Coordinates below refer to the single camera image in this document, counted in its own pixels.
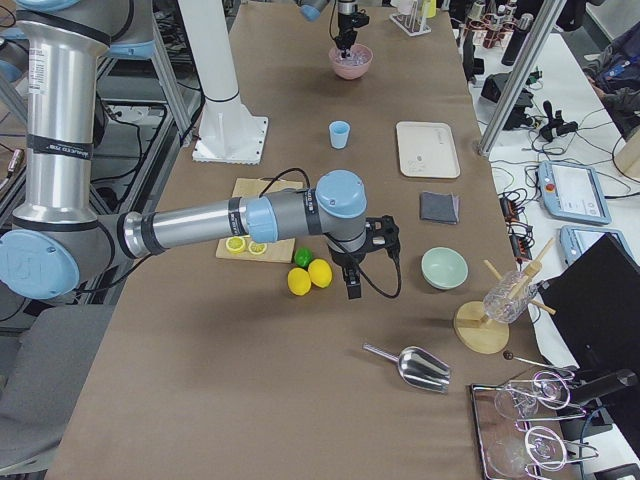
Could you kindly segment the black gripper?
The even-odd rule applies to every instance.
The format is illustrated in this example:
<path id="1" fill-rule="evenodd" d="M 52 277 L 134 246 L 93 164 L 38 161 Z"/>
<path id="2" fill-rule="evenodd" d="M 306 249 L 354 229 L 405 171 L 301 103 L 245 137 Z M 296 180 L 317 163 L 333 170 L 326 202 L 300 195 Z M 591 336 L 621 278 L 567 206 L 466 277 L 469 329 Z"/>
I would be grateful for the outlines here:
<path id="1" fill-rule="evenodd" d="M 338 14 L 338 35 L 334 37 L 334 43 L 341 50 L 341 58 L 349 59 L 351 57 L 351 48 L 357 38 L 357 28 L 364 27 L 369 24 L 369 16 L 365 12 L 352 12 L 350 14 Z"/>
<path id="2" fill-rule="evenodd" d="M 366 249 L 360 248 L 354 252 L 344 252 L 335 245 L 329 245 L 328 251 L 333 262 L 342 267 L 348 298 L 359 299 L 361 297 L 361 281 L 358 268 L 367 255 Z"/>

